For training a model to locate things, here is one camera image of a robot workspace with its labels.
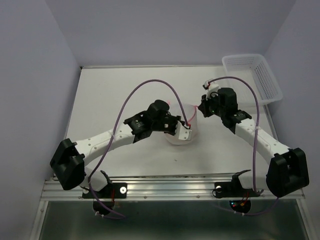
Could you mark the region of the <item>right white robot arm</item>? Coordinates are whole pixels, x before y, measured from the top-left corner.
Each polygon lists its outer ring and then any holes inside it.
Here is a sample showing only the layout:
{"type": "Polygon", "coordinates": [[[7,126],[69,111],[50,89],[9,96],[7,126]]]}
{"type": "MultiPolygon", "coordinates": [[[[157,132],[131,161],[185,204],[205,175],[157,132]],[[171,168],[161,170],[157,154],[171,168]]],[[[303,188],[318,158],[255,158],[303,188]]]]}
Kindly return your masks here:
{"type": "Polygon", "coordinates": [[[280,143],[258,127],[251,115],[238,108],[232,88],[222,87],[202,95],[198,109],[205,118],[218,116],[227,129],[252,146],[254,153],[268,164],[268,170],[261,175],[249,169],[235,173],[230,182],[222,184],[217,198],[238,197],[244,192],[256,197],[260,191],[270,191],[281,198],[309,185],[305,152],[280,143]]]}

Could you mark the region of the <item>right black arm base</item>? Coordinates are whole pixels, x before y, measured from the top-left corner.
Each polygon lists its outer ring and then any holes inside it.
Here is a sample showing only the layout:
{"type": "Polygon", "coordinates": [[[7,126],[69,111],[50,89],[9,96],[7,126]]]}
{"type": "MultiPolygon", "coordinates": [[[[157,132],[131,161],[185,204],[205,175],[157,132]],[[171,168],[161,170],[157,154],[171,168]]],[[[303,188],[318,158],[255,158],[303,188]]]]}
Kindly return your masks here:
{"type": "Polygon", "coordinates": [[[253,187],[243,188],[239,177],[250,170],[243,170],[236,172],[232,175],[230,181],[218,181],[214,183],[212,195],[217,199],[232,198],[229,201],[231,210],[235,214],[241,214],[242,216],[249,213],[251,210],[250,197],[259,197],[260,194],[254,192],[253,187]]]}

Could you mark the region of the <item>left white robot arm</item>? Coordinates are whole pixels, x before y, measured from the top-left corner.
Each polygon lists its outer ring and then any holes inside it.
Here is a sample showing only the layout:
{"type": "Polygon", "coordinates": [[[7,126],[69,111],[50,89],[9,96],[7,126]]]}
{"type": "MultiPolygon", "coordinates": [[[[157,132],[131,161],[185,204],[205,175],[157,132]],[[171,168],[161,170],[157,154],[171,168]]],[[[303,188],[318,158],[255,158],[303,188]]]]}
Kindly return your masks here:
{"type": "Polygon", "coordinates": [[[113,129],[78,141],[62,140],[49,165],[63,190],[82,187],[106,197],[111,193],[111,184],[105,173],[89,168],[89,163],[112,150],[144,140],[153,132],[179,136],[184,124],[181,116],[170,113],[165,101],[155,100],[146,110],[118,123],[113,129]]]}

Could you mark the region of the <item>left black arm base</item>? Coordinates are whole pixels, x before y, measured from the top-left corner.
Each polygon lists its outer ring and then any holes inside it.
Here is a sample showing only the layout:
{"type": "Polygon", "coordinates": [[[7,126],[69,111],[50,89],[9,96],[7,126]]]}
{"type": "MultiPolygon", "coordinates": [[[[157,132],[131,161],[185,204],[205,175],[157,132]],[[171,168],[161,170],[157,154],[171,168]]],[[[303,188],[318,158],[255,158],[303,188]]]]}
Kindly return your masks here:
{"type": "Polygon", "coordinates": [[[114,207],[116,199],[126,199],[128,193],[128,184],[126,182],[112,182],[109,176],[103,171],[95,172],[91,181],[92,187],[98,187],[98,190],[90,189],[88,180],[80,186],[82,197],[84,199],[93,199],[92,208],[94,214],[105,219],[123,219],[123,214],[116,212],[114,207]]]}

